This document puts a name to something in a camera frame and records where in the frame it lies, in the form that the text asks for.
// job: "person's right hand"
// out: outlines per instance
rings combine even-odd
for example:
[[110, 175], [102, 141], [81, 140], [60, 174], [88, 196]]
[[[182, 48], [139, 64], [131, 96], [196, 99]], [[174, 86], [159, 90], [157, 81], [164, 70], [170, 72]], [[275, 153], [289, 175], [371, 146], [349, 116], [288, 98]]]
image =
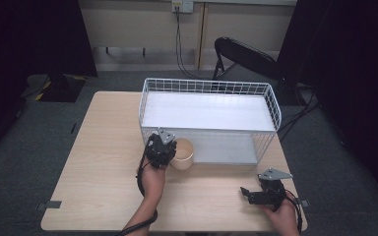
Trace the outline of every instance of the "person's right hand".
[[[294, 200], [294, 196], [291, 193], [286, 193], [288, 198]], [[298, 236], [299, 232], [296, 227], [296, 211], [293, 204], [288, 200], [283, 200], [279, 209], [272, 212], [266, 206], [259, 206], [269, 217], [275, 230], [281, 236]]]

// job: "table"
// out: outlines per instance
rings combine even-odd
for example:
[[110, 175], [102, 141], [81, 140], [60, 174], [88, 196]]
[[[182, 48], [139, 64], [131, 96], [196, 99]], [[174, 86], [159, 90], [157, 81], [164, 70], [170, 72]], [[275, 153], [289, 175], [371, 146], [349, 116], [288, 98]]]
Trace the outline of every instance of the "table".
[[[140, 92], [99, 91], [94, 95], [41, 227], [49, 231], [120, 231], [142, 196], [136, 169], [144, 150], [138, 122]], [[270, 231], [270, 221], [241, 195], [261, 191], [257, 173], [273, 167], [289, 172], [274, 138], [257, 166], [202, 165], [179, 171], [169, 166], [151, 231]], [[284, 186], [296, 194], [293, 181]], [[307, 221], [304, 217], [303, 229]]]

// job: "gray carpet floor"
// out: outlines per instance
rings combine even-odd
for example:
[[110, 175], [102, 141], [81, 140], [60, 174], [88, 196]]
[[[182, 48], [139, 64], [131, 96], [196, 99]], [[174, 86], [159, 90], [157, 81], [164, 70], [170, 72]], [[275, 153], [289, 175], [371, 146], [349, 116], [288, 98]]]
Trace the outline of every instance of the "gray carpet floor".
[[[205, 78], [212, 73], [193, 72]], [[51, 198], [95, 92], [141, 91], [147, 77], [187, 78], [179, 71], [99, 72], [98, 78], [87, 80], [75, 103], [28, 97], [22, 116], [0, 141], [0, 235], [114, 235], [45, 232], [40, 228], [43, 211], [35, 208]], [[43, 76], [30, 77], [26, 93], [42, 81]], [[281, 105], [283, 124], [301, 108]], [[296, 189], [311, 203], [304, 210], [309, 226], [302, 235], [378, 235], [378, 186], [341, 145], [336, 129], [317, 108], [300, 118], [282, 141]]]

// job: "stand base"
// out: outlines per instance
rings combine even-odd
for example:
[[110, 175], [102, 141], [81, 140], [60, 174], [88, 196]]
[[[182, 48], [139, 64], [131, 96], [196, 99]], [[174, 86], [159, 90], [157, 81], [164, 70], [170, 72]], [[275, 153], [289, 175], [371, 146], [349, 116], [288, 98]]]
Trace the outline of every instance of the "stand base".
[[62, 76], [52, 80], [42, 89], [36, 97], [38, 101], [50, 102], [76, 102], [86, 80], [79, 77]]

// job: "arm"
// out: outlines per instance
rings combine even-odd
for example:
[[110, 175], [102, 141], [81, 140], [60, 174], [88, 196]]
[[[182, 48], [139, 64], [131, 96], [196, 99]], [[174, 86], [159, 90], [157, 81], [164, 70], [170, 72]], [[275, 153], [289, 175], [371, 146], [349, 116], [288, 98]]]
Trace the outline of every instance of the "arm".
[[[143, 166], [145, 166], [147, 163], [148, 160], [145, 158]], [[134, 215], [131, 217], [128, 223], [124, 226], [124, 229], [135, 224], [141, 223], [154, 215], [156, 208], [158, 207], [158, 203], [160, 202], [164, 188], [165, 169], [166, 166], [162, 166], [161, 168], [154, 168], [150, 164], [146, 165], [142, 175], [145, 196], [137, 211], [134, 213]], [[149, 229], [150, 225], [133, 231], [128, 235], [145, 236], [149, 234]]]
[[[293, 199], [290, 193], [286, 193], [287, 196]], [[266, 206], [260, 206], [269, 217], [273, 227], [281, 236], [299, 236], [299, 232], [296, 228], [296, 211], [295, 207], [288, 200], [283, 200], [281, 206], [276, 212], [272, 212]]]

